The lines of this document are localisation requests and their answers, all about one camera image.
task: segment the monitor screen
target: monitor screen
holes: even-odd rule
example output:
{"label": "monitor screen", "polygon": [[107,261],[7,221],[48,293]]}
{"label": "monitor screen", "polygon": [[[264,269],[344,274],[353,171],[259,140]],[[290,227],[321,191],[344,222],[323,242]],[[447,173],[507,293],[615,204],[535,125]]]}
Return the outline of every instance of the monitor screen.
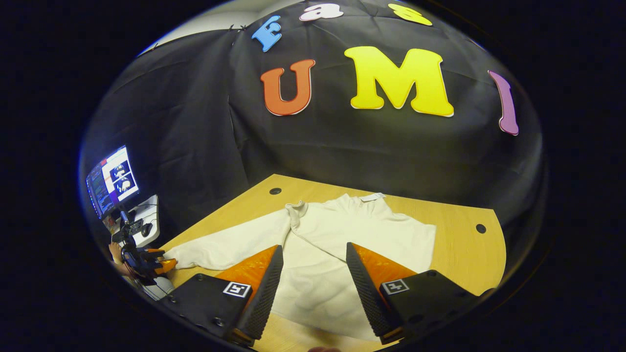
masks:
{"label": "monitor screen", "polygon": [[125,199],[139,193],[126,146],[99,162],[87,175],[86,181],[91,204],[99,219]]}

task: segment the keyboard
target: keyboard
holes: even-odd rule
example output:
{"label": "keyboard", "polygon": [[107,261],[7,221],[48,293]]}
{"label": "keyboard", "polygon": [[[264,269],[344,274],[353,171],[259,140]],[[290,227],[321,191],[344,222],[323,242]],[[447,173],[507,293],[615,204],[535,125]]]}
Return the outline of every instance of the keyboard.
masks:
{"label": "keyboard", "polygon": [[143,225],[143,219],[131,222],[130,224],[124,226],[124,233],[126,235],[132,236],[141,231],[141,225]]}

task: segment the wooden table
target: wooden table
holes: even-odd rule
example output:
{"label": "wooden table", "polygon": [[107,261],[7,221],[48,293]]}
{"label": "wooden table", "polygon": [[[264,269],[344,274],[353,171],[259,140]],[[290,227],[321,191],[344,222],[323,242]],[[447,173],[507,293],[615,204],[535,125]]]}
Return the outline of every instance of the wooden table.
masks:
{"label": "wooden table", "polygon": [[[280,188],[282,191],[272,195],[269,190],[273,188]],[[168,251],[179,244],[275,212],[285,204],[297,204],[300,200],[323,203],[343,194],[362,197],[375,192],[377,190],[355,190],[272,175],[200,220],[161,249]],[[386,196],[384,200],[393,212],[437,226],[430,269],[441,272],[475,295],[480,295],[500,283],[505,269],[506,248],[500,223],[493,210]],[[485,233],[478,232],[478,224],[486,228]],[[168,277],[174,287],[178,287],[199,272],[211,276],[220,273],[194,267],[172,270]],[[255,342],[254,349],[261,352],[306,352],[315,346],[332,346],[342,352],[367,352],[391,345],[383,346],[380,342],[327,333],[270,314],[263,336]]]}

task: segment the sweatshirt sleeve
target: sweatshirt sleeve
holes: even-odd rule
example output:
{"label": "sweatshirt sleeve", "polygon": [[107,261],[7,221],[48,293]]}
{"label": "sweatshirt sleeve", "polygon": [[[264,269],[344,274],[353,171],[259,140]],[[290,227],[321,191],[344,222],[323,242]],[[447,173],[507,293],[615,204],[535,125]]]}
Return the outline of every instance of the sweatshirt sleeve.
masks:
{"label": "sweatshirt sleeve", "polygon": [[280,209],[180,244],[163,256],[165,259],[176,259],[176,269],[201,266],[209,270],[226,270],[271,246],[283,246],[289,229],[287,210]]}

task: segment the clothing tag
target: clothing tag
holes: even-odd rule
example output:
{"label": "clothing tag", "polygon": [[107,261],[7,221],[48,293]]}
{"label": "clothing tag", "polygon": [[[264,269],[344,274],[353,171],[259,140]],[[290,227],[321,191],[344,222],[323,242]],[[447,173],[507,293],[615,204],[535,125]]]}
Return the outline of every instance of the clothing tag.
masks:
{"label": "clothing tag", "polygon": [[366,195],[365,197],[359,197],[363,202],[369,202],[370,200],[376,200],[378,198],[386,198],[386,196],[380,192]]}

